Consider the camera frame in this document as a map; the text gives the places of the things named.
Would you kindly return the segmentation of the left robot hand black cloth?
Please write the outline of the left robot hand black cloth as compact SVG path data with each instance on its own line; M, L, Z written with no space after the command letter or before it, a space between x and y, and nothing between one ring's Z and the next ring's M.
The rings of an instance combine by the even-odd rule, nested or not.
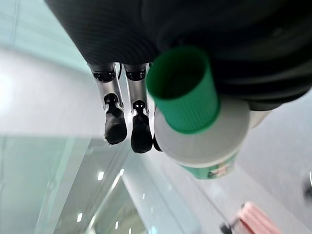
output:
M162 52L194 45L208 53L218 91L268 111L312 87L309 0L48 0L53 15L89 65L109 107L111 144L126 135L114 63L143 78Z

